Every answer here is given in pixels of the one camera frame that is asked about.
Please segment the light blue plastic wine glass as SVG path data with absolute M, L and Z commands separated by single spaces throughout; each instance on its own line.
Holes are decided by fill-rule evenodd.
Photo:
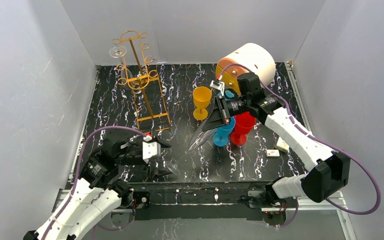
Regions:
M 234 98 L 235 98 L 235 94 L 232 93 L 232 92 L 229 91 L 229 90 L 226 90 L 226 91 L 224 92 L 224 98 L 225 98 L 225 99 L 234 99 Z

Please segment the red plastic wine glass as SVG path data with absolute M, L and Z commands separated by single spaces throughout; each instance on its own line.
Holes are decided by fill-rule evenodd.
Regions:
M 235 126 L 230 135 L 230 140 L 234 145 L 241 146 L 247 141 L 247 134 L 254 128 L 256 118 L 249 112 L 238 114 L 234 117 Z

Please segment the clear wine glass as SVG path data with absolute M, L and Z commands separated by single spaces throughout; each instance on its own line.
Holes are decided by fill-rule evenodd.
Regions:
M 204 145 L 209 139 L 216 133 L 216 129 L 203 131 L 204 126 L 206 125 L 206 120 L 197 128 L 197 130 L 192 135 L 189 140 L 188 147 L 184 154 L 176 161 L 171 161 L 166 163 L 166 168 L 169 174 L 179 175 L 179 163 L 191 152 L 198 149 L 200 146 Z
M 127 83 L 127 80 L 132 79 L 134 76 L 123 62 L 123 57 L 125 56 L 126 52 L 127 49 L 125 46 L 116 45 L 109 50 L 109 55 L 112 58 L 119 60 L 119 64 L 115 67 L 115 70 L 119 73 L 117 83 L 126 90 L 132 90 L 130 85 Z

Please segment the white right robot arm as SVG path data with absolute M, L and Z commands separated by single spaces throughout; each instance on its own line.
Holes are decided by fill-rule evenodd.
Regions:
M 265 200 L 308 197 L 320 203 L 348 184 L 351 159 L 320 144 L 288 113 L 285 103 L 274 94 L 267 95 L 253 72 L 238 76 L 241 95 L 225 99 L 216 96 L 215 106 L 202 127 L 206 132 L 227 125 L 230 117 L 248 112 L 282 138 L 304 163 L 307 174 L 279 177 L 265 186 Z

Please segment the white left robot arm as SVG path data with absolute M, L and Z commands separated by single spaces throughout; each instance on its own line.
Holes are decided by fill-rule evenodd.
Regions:
M 25 240 L 80 240 L 103 217 L 126 204 L 134 207 L 134 188 L 118 178 L 122 165 L 143 165 L 149 178 L 158 174 L 152 160 L 171 145 L 147 134 L 139 142 L 105 139 L 81 168 L 76 183 L 49 219 L 37 230 L 28 231 Z

